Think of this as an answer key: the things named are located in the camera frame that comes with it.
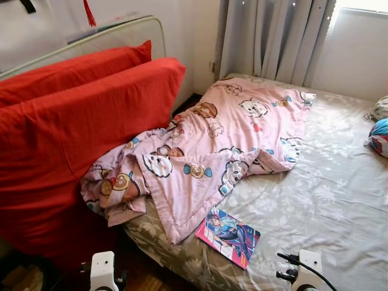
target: pink blanket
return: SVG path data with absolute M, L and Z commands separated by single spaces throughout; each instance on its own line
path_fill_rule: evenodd
M 84 200 L 113 226 L 144 214 L 151 194 L 178 243 L 240 179 L 295 165 L 314 97 L 245 79 L 218 81 L 167 129 L 143 132 L 99 158 L 81 181 Z

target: cartoon character print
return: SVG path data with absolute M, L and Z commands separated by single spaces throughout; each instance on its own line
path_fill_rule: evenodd
M 110 169 L 104 169 L 101 165 L 93 165 L 93 166 L 94 166 L 94 168 L 96 168 L 100 171 L 100 175 L 101 175 L 102 179 L 106 179 L 106 177 L 108 177 L 108 175 L 112 171 Z
M 169 126 L 166 128 L 166 130 L 169 132 L 176 128 L 178 123 L 182 120 L 182 115 L 177 114 L 174 116 L 174 118 L 170 121 Z
M 242 150 L 240 150 L 238 147 L 235 147 L 234 145 L 231 147 L 226 147 L 224 149 L 219 150 L 218 152 L 221 153 L 224 150 L 230 150 L 232 153 L 244 153 Z
M 239 84 L 228 84 L 225 86 L 225 91 L 233 96 L 238 96 L 243 91 L 243 88 Z
M 290 96 L 287 96 L 285 100 L 280 100 L 280 101 L 277 101 L 277 102 L 273 102 L 271 103 L 272 106 L 276 107 L 276 106 L 279 106 L 279 107 L 287 107 L 289 105 L 289 102 L 292 102 L 292 99 Z
M 102 196 L 110 196 L 112 190 L 123 191 L 125 199 L 123 197 L 123 201 L 129 201 L 140 195 L 140 189 L 134 180 L 132 180 L 133 172 L 131 171 L 129 175 L 125 173 L 120 173 L 116 178 L 111 177 L 110 179 L 103 180 L 101 184 L 101 195 Z
M 98 215 L 104 216 L 104 209 L 99 205 L 99 199 L 87 200 L 85 203 L 87 208 L 89 208 L 91 211 L 97 213 Z
M 287 162 L 296 162 L 296 159 L 301 153 L 302 139 L 280 138 L 280 141 L 284 151 L 284 159 Z
M 271 150 L 271 149 L 266 149 L 265 151 L 266 151 L 267 153 L 269 153 L 270 155 L 273 155 L 273 154 L 275 153 L 275 152 L 274 152 L 273 150 Z M 267 172 L 268 174 L 272 174 L 272 173 L 273 173 L 273 170 L 272 170 L 270 167 L 268 167 L 267 165 L 263 164 L 261 161 L 259 161 L 259 159 L 255 159 L 255 160 L 253 161 L 252 164 L 257 165 L 257 166 L 260 166 L 260 167 L 261 167 L 265 172 Z
M 184 129 L 175 129 L 173 133 L 171 134 L 172 138 L 177 138 L 181 135 L 184 135 Z
M 313 101 L 314 101 L 314 99 L 316 97 L 316 94 L 300 92 L 299 95 L 302 98 L 302 100 L 304 101 L 304 105 L 306 105 L 306 106 L 312 106 L 313 105 Z
M 254 98 L 243 101 L 239 106 L 248 113 L 249 117 L 257 118 L 268 113 L 268 108 Z
M 221 186 L 218 188 L 220 194 L 226 196 L 229 194 L 237 182 L 245 178 L 248 172 L 248 164 L 242 161 L 229 161 L 225 165 L 225 172 L 221 177 Z
M 224 127 L 217 122 L 212 122 L 209 125 L 209 137 L 215 138 L 216 136 L 222 135 L 224 133 Z
M 184 156 L 183 151 L 179 147 L 170 148 L 167 144 L 162 147 L 158 147 L 155 152 L 152 152 L 150 155 L 154 156 Z
M 170 157 L 143 155 L 143 162 L 147 170 L 159 178 L 167 178 L 172 172 Z
M 194 114 L 201 115 L 203 118 L 215 118 L 218 114 L 217 108 L 212 103 L 202 102 L 193 108 Z
M 132 176 L 133 176 L 133 172 L 131 171 L 129 173 L 130 183 L 121 198 L 121 202 L 129 202 L 140 196 L 139 185 L 137 185 L 137 183 L 134 180 L 132 180 Z
M 128 142 L 126 145 L 125 145 L 125 149 L 127 150 L 131 150 L 135 147 L 135 145 L 140 142 L 140 140 L 138 138 L 133 138 L 130 142 Z
M 208 178 L 211 178 L 213 176 L 213 172 L 211 168 L 204 169 L 201 166 L 194 166 L 194 165 L 184 165 L 183 172 L 186 175 L 192 174 L 192 176 L 196 179 L 201 179 L 203 176 L 206 176 Z
M 257 123 L 252 123 L 252 125 L 253 125 L 253 131 L 254 132 L 262 132 L 263 131 L 263 129 L 257 124 Z

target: curtain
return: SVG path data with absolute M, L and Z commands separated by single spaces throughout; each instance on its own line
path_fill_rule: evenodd
M 335 0 L 221 0 L 215 79 L 242 73 L 303 85 Z

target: red cushion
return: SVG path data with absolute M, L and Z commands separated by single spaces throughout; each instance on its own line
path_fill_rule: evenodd
M 62 268 L 101 251 L 109 236 L 78 181 L 108 150 L 166 126 L 183 76 L 176 59 L 157 59 L 0 108 L 0 235 Z
M 41 67 L 0 82 L 0 107 L 96 81 L 151 61 L 151 41 Z

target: book cover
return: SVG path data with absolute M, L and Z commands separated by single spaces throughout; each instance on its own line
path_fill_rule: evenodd
M 257 230 L 215 207 L 195 235 L 244 270 L 260 238 Z

